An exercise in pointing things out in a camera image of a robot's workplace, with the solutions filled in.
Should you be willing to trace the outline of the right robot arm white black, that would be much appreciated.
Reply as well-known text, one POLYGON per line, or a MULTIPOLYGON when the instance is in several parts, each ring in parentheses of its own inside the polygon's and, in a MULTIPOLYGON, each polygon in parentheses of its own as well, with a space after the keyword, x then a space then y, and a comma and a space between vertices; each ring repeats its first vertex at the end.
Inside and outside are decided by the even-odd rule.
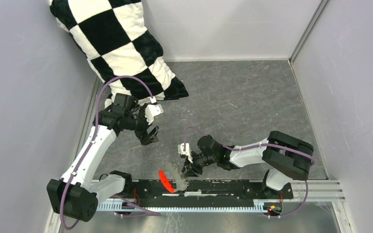
POLYGON ((274 198, 291 181, 306 181, 316 162, 311 144, 280 131, 272 131, 267 138, 245 146, 227 146, 205 135, 197 146, 199 153, 193 152, 187 142, 178 145, 179 155, 186 160, 183 172, 187 176, 197 177, 212 164, 231 171, 266 163, 271 169, 264 177, 261 192, 267 198, 274 198))

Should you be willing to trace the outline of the metal key holder red handle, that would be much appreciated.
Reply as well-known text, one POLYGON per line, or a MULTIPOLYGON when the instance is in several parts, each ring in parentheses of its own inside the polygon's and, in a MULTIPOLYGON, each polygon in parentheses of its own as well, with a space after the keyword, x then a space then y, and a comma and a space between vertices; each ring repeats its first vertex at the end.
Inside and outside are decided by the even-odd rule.
POLYGON ((170 193, 185 191, 188 182, 183 177, 180 168, 168 160, 163 160, 162 165, 163 167, 159 170, 158 175, 165 189, 170 193))

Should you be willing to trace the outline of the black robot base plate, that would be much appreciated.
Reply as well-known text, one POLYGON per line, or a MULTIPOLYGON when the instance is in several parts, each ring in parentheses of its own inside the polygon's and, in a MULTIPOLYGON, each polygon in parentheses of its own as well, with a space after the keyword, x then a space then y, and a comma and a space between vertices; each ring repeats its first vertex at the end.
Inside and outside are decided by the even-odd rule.
POLYGON ((140 198, 142 207, 251 207, 255 200, 294 198, 291 184, 269 190, 256 180, 190 180, 185 191, 169 192, 160 180, 134 180, 127 197, 140 198))

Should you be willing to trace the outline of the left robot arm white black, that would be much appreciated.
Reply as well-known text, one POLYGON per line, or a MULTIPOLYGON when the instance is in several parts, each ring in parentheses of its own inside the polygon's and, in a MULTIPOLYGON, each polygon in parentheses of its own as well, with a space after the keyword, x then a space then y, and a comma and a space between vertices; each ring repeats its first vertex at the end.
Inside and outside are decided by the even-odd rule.
POLYGON ((137 98, 116 94, 114 102, 96 114, 90 136, 71 166, 61 178, 49 181, 47 192, 53 211, 61 219, 67 216, 88 222, 103 201, 116 194, 129 197, 134 189, 131 174, 114 170, 97 183, 92 178, 120 132, 133 131, 143 146, 157 141, 159 128, 150 132, 148 128, 162 113, 155 97, 140 106, 137 98))

